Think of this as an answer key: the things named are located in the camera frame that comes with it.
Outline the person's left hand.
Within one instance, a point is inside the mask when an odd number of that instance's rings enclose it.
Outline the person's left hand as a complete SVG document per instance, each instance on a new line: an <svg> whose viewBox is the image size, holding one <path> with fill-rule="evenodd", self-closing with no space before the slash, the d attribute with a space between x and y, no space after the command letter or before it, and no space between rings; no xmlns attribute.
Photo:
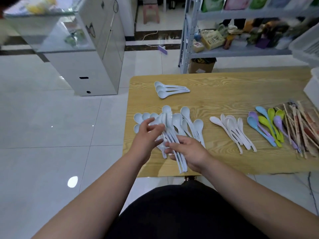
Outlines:
<svg viewBox="0 0 319 239"><path fill-rule="evenodd" d="M164 124L149 124L148 127L142 127L140 124L128 153L144 165L149 160L152 150L163 142L163 139L158 137L164 130Z"/></svg>

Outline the pale blue spoon bundle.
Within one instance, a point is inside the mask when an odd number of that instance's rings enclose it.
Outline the pale blue spoon bundle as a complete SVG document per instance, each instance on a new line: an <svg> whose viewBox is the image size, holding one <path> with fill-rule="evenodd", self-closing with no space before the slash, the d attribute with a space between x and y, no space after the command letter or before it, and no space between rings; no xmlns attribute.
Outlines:
<svg viewBox="0 0 319 239"><path fill-rule="evenodd" d="M162 113L155 119L155 123L165 125L165 130L162 132L162 134L168 142L179 144L178 137L173 127L172 109L169 105L164 105L162 107ZM185 157L175 150L173 150L173 153L178 164L180 174L187 172L188 167Z"/></svg>

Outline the person's right forearm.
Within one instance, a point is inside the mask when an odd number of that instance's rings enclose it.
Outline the person's right forearm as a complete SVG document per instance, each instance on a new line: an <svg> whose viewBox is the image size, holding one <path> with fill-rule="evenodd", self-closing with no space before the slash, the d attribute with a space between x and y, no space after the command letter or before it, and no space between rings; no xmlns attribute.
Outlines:
<svg viewBox="0 0 319 239"><path fill-rule="evenodd" d="M196 165L217 192L271 239L319 239L319 217L211 156Z"/></svg>

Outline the person's left forearm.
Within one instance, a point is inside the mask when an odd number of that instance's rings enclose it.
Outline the person's left forearm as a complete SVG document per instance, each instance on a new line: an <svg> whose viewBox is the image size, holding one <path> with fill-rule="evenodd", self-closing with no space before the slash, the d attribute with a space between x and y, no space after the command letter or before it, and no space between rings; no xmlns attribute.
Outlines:
<svg viewBox="0 0 319 239"><path fill-rule="evenodd" d="M129 151L31 239L101 239L120 214L151 152Z"/></svg>

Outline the pile of loose pale blue spoons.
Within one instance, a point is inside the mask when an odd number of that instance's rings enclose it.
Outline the pile of loose pale blue spoons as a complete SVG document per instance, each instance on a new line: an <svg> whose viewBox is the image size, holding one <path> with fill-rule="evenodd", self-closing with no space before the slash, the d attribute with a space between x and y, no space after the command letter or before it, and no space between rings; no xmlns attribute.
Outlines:
<svg viewBox="0 0 319 239"><path fill-rule="evenodd" d="M136 122L134 126L134 132L137 133L140 124L150 117L157 118L160 114L157 113L136 113L133 116L133 120ZM173 113L173 127L177 135L189 136L198 140L203 147L205 147L205 142L203 138L203 127L204 123L201 119L192 120L190 117L190 108L184 106L180 109L180 112Z"/></svg>

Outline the white plastic spoon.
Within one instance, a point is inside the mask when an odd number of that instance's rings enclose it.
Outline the white plastic spoon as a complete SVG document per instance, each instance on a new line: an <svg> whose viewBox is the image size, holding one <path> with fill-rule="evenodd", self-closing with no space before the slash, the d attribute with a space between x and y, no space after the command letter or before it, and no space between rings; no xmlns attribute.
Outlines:
<svg viewBox="0 0 319 239"><path fill-rule="evenodd" d="M221 121L219 118L215 117L215 116L211 116L211 117L209 118L209 120L210 120L213 124L219 125L219 126L221 126L221 127L225 130L225 132L227 133L227 135L228 135L228 136L231 138L231 140L237 145L237 147L238 147L238 149L239 149L239 151L240 151L240 154L242 155L242 154L243 154L243 150L242 150L242 148L241 148L239 142L238 142L235 138L233 138L232 134L227 130L227 128L226 128L226 127L224 126L224 124L222 123L222 121Z"/></svg>
<svg viewBox="0 0 319 239"><path fill-rule="evenodd" d="M237 139L238 139L237 136L235 136L235 135L231 132L231 130L230 130L228 124L227 124L227 118L226 118L226 116L225 116L224 114L221 114L220 119L221 119L222 123L224 124L224 126L227 128L227 130L232 134L233 138L235 138L235 139L237 140Z"/></svg>
<svg viewBox="0 0 319 239"><path fill-rule="evenodd" d="M237 136L238 142L239 142L241 145L246 146L245 140L244 140L243 136L241 135L241 132L240 132L238 126L234 123L234 121L233 121L233 120L228 120L227 123L228 123L228 126L229 126L231 132L232 132L235 136Z"/></svg>
<svg viewBox="0 0 319 239"><path fill-rule="evenodd" d="M256 147L254 146L254 144L252 143L252 141L245 135L244 133L244 130L243 130L243 120L242 118L238 118L237 120L237 126L242 134L242 136L244 137L245 139L245 143L248 145L249 144L249 147L253 149L254 152L257 152L257 149Z"/></svg>
<svg viewBox="0 0 319 239"><path fill-rule="evenodd" d="M243 123L242 120L236 119L232 115L228 115L225 118L225 124L229 135L237 143L240 148L240 154L242 154L241 146L244 146L247 150L252 148L252 145L249 139L243 132Z"/></svg>

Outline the person's black clothing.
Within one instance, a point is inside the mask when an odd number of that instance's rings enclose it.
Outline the person's black clothing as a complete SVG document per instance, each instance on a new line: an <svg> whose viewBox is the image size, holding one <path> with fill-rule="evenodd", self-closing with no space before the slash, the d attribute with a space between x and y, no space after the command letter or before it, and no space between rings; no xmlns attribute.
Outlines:
<svg viewBox="0 0 319 239"><path fill-rule="evenodd" d="M268 239L213 188L196 180L133 201L105 239Z"/></svg>

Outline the small yellow packet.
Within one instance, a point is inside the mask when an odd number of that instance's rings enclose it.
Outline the small yellow packet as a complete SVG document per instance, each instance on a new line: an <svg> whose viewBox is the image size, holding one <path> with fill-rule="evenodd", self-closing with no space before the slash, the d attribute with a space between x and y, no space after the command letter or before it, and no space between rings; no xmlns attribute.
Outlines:
<svg viewBox="0 0 319 239"><path fill-rule="evenodd" d="M205 46L200 41L193 40L192 50L194 53L199 53L205 50Z"/></svg>

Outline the white glass display cabinet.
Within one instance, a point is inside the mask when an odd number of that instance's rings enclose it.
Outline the white glass display cabinet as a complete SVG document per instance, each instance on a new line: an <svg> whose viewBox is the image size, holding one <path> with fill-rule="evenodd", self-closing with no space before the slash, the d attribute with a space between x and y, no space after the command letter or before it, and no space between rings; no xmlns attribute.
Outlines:
<svg viewBox="0 0 319 239"><path fill-rule="evenodd" d="M4 11L4 18L77 95L116 95L125 50L118 0L56 2L35 15L19 0Z"/></svg>

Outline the grey metal shelving rack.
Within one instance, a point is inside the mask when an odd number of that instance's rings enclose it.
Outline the grey metal shelving rack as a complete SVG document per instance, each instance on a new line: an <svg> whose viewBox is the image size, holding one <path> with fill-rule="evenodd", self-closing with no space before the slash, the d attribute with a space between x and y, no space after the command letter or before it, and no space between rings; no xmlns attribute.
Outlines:
<svg viewBox="0 0 319 239"><path fill-rule="evenodd" d="M179 53L178 67L180 68L181 74L185 74L188 70L189 61L195 58L224 58L224 57L249 57L249 56L273 56L273 55L292 55L291 48L276 49L274 47L266 47L264 49L255 47L251 44L245 47L231 47L228 50L222 47L208 50L204 48L204 51L196 53L192 49L194 35L196 33L198 21L214 21L224 19L245 19L251 20L256 18L318 18L319 17L319 6L310 6L313 0L309 0L305 3L304 7L297 9L286 9L286 8L268 8L267 0L263 8L261 9L245 9L237 10L225 10L223 7L221 10L202 12L204 0L186 0L184 10L184 24L181 36L181 46Z"/></svg>

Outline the large yellow packet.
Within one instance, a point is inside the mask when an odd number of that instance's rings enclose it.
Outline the large yellow packet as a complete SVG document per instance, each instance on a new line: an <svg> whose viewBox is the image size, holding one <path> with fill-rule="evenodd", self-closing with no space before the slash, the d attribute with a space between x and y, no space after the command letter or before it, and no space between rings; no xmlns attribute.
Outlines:
<svg viewBox="0 0 319 239"><path fill-rule="evenodd" d="M201 42L207 50L218 48L225 42L225 38L218 31L202 29L200 35Z"/></svg>

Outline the pink plastic stool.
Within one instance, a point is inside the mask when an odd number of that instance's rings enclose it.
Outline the pink plastic stool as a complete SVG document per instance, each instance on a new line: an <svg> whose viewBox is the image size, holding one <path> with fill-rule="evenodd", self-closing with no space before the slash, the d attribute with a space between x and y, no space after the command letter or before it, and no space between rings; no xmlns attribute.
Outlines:
<svg viewBox="0 0 319 239"><path fill-rule="evenodd" d="M154 18L156 23L160 23L158 4L143 4L143 24L147 24L150 18Z"/></svg>

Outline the pile of assorted shelf goods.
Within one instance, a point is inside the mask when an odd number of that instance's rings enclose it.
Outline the pile of assorted shelf goods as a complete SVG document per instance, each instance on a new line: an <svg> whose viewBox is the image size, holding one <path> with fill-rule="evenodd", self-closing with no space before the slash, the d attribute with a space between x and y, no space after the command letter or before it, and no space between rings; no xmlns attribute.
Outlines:
<svg viewBox="0 0 319 239"><path fill-rule="evenodd" d="M293 28L279 18L256 18L252 20L225 19L217 25L217 31L226 39L224 49L230 45L255 46L260 49L287 49L293 41Z"/></svg>

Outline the row of coloured packets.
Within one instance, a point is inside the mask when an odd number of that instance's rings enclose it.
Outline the row of coloured packets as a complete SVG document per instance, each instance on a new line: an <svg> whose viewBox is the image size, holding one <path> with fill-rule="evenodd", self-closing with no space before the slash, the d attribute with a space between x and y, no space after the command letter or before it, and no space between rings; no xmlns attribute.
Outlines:
<svg viewBox="0 0 319 239"><path fill-rule="evenodd" d="M202 0L201 11L260 10L263 8L284 10L305 10L319 7L319 0Z"/></svg>

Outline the yellow items in cabinet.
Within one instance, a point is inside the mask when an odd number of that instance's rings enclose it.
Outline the yellow items in cabinet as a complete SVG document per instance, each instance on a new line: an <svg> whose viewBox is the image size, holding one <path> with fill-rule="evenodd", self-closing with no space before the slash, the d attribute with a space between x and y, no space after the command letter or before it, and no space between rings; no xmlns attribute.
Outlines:
<svg viewBox="0 0 319 239"><path fill-rule="evenodd" d="M56 5L56 0L24 0L26 10L35 15L40 15L48 12L51 7Z"/></svg>

